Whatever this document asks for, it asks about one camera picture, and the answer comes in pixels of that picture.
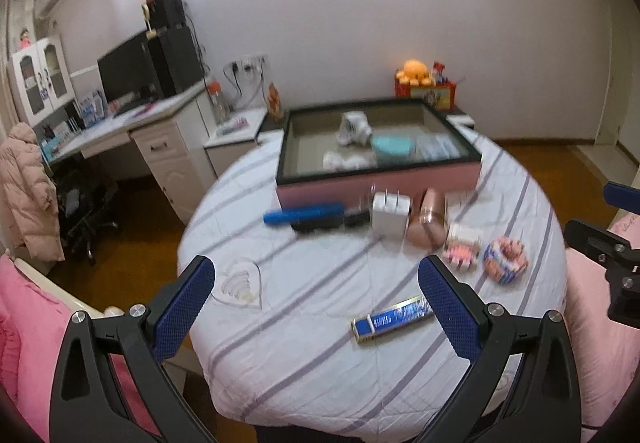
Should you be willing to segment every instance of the white toy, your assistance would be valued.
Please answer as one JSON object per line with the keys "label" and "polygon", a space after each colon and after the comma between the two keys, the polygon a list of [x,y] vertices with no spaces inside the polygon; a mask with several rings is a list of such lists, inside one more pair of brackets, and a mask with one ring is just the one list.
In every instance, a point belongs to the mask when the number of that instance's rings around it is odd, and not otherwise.
{"label": "white toy", "polygon": [[360,168],[369,168],[372,165],[372,159],[367,159],[367,157],[357,154],[343,158],[337,152],[330,150],[322,157],[322,168],[325,170],[358,170]]}
{"label": "white toy", "polygon": [[392,239],[404,239],[411,199],[400,194],[376,192],[371,206],[371,230]]}
{"label": "white toy", "polygon": [[342,113],[340,129],[335,135],[338,143],[343,147],[351,143],[367,146],[371,141],[373,131],[369,126],[367,115],[361,110],[350,110]]}

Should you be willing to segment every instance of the white bedsheet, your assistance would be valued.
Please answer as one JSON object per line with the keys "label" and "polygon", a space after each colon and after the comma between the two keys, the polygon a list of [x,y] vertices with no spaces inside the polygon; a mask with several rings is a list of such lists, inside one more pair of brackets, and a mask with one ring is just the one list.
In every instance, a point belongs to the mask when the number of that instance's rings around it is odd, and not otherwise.
{"label": "white bedsheet", "polygon": [[[487,280],[481,265],[459,279],[512,314],[563,311],[564,243],[546,196],[507,152],[461,131],[482,152],[482,171],[475,192],[447,197],[450,219],[482,229],[485,245],[499,235],[521,239],[531,264],[507,286]],[[416,269],[425,253],[366,229],[297,237],[289,227],[266,227],[262,214],[279,207],[279,152],[280,142],[269,142],[233,165],[178,250],[178,271],[195,255],[216,266],[215,297],[191,329],[216,410],[254,425],[306,426],[366,442],[414,437],[468,362],[436,319],[363,345],[350,320],[420,295]],[[512,357],[490,407],[504,399],[517,362]]]}

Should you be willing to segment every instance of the drawer handle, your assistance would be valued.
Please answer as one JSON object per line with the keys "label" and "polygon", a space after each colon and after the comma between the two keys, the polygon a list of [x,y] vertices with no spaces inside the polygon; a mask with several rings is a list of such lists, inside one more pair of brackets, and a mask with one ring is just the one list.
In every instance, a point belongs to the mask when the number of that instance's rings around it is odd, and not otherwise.
{"label": "drawer handle", "polygon": [[169,147],[167,142],[163,142],[161,145],[152,145],[151,146],[151,152],[155,152],[156,150],[162,150],[162,149],[167,148],[167,147]]}

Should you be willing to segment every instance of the red box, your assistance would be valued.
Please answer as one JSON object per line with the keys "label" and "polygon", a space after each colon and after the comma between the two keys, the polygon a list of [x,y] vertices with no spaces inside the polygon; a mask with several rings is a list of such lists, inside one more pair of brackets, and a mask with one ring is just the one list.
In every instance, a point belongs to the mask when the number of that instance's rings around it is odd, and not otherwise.
{"label": "red box", "polygon": [[438,110],[452,110],[455,106],[456,84],[445,82],[439,86],[410,86],[396,81],[396,98],[420,98]]}

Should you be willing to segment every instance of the toy box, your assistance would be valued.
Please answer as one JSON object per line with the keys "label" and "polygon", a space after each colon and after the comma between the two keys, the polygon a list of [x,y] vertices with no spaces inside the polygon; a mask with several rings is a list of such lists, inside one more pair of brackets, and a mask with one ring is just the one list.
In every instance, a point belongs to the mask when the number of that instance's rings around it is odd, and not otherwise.
{"label": "toy box", "polygon": [[[342,113],[363,111],[374,135],[402,135],[416,140],[446,140],[453,153],[442,158],[420,156],[400,164],[332,171],[323,167],[323,156],[367,155],[367,147],[340,146],[336,132]],[[284,139],[276,193],[282,208],[341,202],[357,206],[371,191],[407,195],[419,200],[427,188],[442,192],[465,192],[476,188],[481,155],[446,118],[423,100],[386,98],[337,103],[292,110],[284,128]]]}
{"label": "toy box", "polygon": [[437,110],[452,110],[456,98],[456,84],[444,82],[443,84],[424,87],[402,85],[396,78],[396,98],[420,98]]}

